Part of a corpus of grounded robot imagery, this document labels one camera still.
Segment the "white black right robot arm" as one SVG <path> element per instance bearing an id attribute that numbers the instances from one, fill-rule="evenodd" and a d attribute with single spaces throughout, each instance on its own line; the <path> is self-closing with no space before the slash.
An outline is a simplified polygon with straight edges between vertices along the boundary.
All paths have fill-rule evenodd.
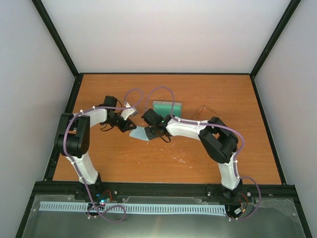
<path id="1" fill-rule="evenodd" d="M 162 117 L 153 109 L 148 109 L 141 118 L 148 125 L 145 134 L 149 140 L 167 137 L 170 142 L 171 137 L 182 136 L 200 141 L 209 157 L 218 164 L 222 196 L 226 200 L 237 196 L 242 187 L 236 160 L 239 140 L 220 118 L 196 121 L 171 115 Z"/>

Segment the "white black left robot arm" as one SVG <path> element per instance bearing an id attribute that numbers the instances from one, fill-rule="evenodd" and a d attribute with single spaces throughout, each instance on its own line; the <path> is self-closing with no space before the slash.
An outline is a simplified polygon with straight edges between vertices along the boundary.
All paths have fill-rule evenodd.
<path id="1" fill-rule="evenodd" d="M 101 176 L 94 168 L 89 156 L 90 128 L 100 125 L 117 127 L 126 132 L 136 128 L 130 119 L 137 113 L 135 107 L 125 102 L 117 106 L 118 100 L 106 96 L 104 103 L 79 113 L 63 113 L 60 116 L 54 145 L 67 158 L 76 171 L 79 182 L 86 184 L 85 193 L 91 199 L 99 199 L 103 194 Z"/>

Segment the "red thin-frame sunglasses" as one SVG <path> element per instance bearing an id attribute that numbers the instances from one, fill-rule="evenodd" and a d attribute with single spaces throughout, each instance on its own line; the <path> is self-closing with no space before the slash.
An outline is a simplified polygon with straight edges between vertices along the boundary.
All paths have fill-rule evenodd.
<path id="1" fill-rule="evenodd" d="M 212 117 L 221 118 L 221 116 L 210 107 L 203 105 L 195 115 L 195 120 L 210 120 Z"/>

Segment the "light blue cleaning cloth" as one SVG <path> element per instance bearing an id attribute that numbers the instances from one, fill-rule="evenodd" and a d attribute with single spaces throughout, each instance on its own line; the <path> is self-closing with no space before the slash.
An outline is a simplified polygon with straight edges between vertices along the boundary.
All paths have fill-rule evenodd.
<path id="1" fill-rule="evenodd" d="M 142 141 L 149 141 L 144 127 L 137 126 L 135 129 L 131 130 L 129 136 Z"/>

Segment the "grey leather glasses case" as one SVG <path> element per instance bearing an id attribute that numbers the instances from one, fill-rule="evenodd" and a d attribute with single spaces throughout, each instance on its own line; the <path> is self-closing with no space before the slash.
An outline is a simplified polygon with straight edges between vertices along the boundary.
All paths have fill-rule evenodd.
<path id="1" fill-rule="evenodd" d="M 153 101 L 153 110 L 162 116 L 163 118 L 170 115 L 172 102 L 166 101 Z M 172 114 L 175 117 L 181 117 L 182 103 L 175 102 L 172 110 Z"/>

